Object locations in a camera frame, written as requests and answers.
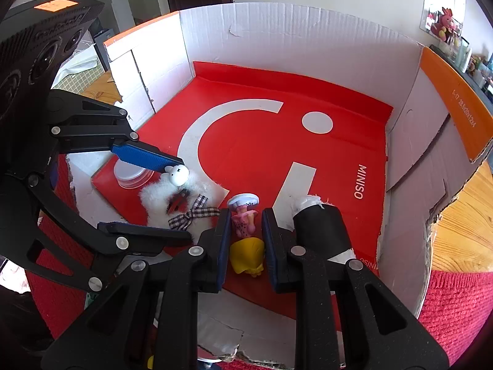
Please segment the red knitted table cloth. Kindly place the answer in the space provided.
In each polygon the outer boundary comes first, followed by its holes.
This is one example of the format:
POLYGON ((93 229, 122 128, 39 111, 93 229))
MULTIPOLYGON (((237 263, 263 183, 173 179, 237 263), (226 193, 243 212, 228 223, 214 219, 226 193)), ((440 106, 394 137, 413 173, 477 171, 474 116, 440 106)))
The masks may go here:
MULTIPOLYGON (((62 156, 56 193, 76 210, 71 175, 62 156)), ((71 253, 79 249, 50 219, 42 219, 40 229, 71 253)), ((454 363, 492 311, 492 173, 488 164, 479 167, 457 199, 442 211, 433 231, 433 265, 419 320, 454 363)), ((79 250, 76 255, 90 264, 90 254, 79 250)), ((85 292, 29 271, 26 277, 42 319, 52 336, 58 337, 82 312, 85 292)))

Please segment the pink plush rabbit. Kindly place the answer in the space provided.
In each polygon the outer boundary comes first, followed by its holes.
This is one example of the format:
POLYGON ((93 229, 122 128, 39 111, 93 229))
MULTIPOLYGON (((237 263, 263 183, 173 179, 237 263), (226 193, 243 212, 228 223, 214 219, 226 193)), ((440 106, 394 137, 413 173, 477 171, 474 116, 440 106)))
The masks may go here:
POLYGON ((454 20, 454 14, 451 8, 442 8, 438 19, 430 27, 431 34, 436 36, 444 43, 451 43, 459 34, 459 27, 454 20))

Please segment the orange cardboard box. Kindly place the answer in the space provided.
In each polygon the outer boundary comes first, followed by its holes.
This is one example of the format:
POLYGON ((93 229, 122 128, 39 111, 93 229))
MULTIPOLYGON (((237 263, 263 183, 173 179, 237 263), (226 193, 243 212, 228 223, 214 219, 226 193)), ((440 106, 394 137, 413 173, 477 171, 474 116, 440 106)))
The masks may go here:
POLYGON ((438 54, 321 8, 240 2, 107 40, 141 139, 291 228, 296 197, 337 205, 353 250, 434 337, 451 324, 434 223, 492 147, 492 108, 438 54))

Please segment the white fluffy plush toy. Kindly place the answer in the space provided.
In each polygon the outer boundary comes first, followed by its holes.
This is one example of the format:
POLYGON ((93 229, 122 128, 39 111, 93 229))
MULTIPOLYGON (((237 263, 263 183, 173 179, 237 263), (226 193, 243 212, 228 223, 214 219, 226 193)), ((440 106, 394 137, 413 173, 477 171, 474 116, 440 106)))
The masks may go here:
POLYGON ((194 244, 220 214, 214 185, 184 165, 167 167, 160 179, 141 190, 140 199, 147 225, 186 231, 194 244))

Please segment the black white fuzzy roll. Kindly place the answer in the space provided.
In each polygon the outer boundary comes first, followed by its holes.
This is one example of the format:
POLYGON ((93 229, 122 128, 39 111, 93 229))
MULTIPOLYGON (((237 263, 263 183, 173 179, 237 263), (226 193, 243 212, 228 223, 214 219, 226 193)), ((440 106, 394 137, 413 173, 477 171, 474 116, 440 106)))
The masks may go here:
POLYGON ((337 206, 322 203, 316 195, 302 196, 292 204, 292 220, 297 245, 337 264, 356 258, 337 206))

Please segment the pink yellow doll figurine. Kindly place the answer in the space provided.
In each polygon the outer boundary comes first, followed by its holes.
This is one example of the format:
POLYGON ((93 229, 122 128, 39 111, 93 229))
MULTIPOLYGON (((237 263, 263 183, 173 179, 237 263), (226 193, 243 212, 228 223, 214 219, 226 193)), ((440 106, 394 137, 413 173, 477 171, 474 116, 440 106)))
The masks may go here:
POLYGON ((264 241, 256 237, 255 219, 258 212, 259 197, 252 193, 242 193, 231 197, 227 206, 236 231, 237 241, 230 245, 230 263, 236 274, 259 277, 263 272, 264 241))

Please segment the round white pink compact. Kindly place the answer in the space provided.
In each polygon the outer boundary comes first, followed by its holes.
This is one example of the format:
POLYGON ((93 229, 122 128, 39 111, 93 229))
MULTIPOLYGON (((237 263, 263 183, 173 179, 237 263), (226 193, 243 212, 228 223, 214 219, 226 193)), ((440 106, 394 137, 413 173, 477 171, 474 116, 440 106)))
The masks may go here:
POLYGON ((152 170, 126 163, 121 159, 116 161, 113 172, 118 185, 126 190, 144 186, 155 174, 152 170))

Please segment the blue covered side table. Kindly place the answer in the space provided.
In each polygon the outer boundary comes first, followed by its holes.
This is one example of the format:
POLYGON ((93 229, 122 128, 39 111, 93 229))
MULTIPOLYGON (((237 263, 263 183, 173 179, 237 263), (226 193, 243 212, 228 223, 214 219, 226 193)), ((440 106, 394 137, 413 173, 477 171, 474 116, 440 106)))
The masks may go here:
POLYGON ((478 95, 480 100, 486 105, 488 110, 492 112, 492 79, 486 76, 479 70, 475 69, 472 73, 462 73, 460 69, 449 59, 438 47, 433 44, 430 49, 445 60, 461 77, 468 83, 473 91, 478 95))

